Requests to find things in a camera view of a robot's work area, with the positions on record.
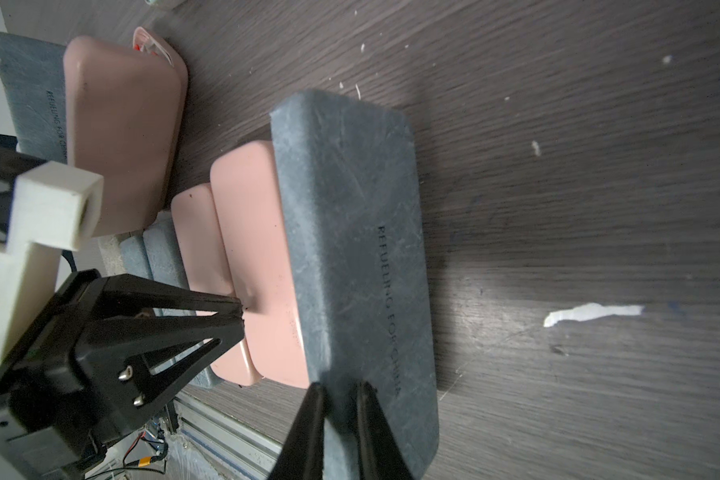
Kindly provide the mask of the grey case gold glasses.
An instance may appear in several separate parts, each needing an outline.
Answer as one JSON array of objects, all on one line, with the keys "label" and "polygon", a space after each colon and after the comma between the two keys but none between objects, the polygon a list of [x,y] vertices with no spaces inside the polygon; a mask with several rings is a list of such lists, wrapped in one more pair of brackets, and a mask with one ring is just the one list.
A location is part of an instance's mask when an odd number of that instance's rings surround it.
[{"label": "grey case gold glasses", "polygon": [[271,133],[308,377],[327,394],[323,479],[362,479],[362,382],[419,479],[439,416],[413,129],[397,110],[306,90],[272,111]]}]

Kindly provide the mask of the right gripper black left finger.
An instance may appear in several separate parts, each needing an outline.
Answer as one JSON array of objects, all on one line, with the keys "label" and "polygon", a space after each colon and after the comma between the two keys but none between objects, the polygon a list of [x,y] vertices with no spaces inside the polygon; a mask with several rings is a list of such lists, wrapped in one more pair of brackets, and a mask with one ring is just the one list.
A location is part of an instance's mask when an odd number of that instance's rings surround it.
[{"label": "right gripper black left finger", "polygon": [[322,480],[327,394],[320,383],[306,391],[269,480]]}]

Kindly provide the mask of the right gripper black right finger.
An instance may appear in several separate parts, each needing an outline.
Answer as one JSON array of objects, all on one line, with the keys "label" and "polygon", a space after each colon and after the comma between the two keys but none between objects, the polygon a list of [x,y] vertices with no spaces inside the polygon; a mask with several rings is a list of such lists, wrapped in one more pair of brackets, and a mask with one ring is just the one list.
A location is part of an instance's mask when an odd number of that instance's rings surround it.
[{"label": "right gripper black right finger", "polygon": [[358,386],[356,409],[361,478],[412,480],[413,476],[397,446],[376,390],[368,382]]}]

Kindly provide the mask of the grey case white sunglasses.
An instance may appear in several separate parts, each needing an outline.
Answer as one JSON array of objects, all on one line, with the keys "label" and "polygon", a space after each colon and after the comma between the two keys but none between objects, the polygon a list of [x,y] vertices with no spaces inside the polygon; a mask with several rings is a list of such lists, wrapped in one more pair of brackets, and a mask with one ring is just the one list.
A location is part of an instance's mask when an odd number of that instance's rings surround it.
[{"label": "grey case white sunglasses", "polygon": [[[160,212],[156,221],[144,230],[142,238],[153,280],[189,290],[171,214]],[[197,316],[194,310],[157,308],[155,313],[158,317]],[[190,382],[193,386],[207,390],[221,383],[222,380],[210,367],[202,370]]]}]

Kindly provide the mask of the pink case brown glasses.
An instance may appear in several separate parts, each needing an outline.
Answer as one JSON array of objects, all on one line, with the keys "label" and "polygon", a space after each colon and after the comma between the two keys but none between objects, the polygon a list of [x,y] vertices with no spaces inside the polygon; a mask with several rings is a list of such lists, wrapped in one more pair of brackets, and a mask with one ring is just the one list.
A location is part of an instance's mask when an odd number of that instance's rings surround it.
[{"label": "pink case brown glasses", "polygon": [[[234,296],[211,185],[201,184],[177,194],[171,202],[171,217],[189,288]],[[262,379],[245,340],[215,360],[211,370],[221,379],[243,387]]]}]

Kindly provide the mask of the pink case purple glasses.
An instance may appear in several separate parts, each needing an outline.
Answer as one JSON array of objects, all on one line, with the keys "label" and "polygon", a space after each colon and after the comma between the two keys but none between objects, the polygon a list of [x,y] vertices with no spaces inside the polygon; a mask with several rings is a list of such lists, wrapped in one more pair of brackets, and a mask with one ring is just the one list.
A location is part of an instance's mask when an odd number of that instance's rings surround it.
[{"label": "pink case purple glasses", "polygon": [[309,384],[273,144],[247,143],[217,159],[210,185],[245,339],[266,379]]}]

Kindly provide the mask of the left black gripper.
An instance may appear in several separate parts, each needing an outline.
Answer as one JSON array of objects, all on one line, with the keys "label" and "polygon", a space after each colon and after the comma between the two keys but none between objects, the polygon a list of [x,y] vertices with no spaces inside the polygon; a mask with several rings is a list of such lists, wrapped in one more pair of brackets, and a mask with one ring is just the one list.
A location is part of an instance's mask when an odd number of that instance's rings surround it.
[{"label": "left black gripper", "polygon": [[[114,317],[144,309],[211,316]],[[241,301],[75,273],[0,364],[0,454],[25,479],[82,479],[244,338]]]}]

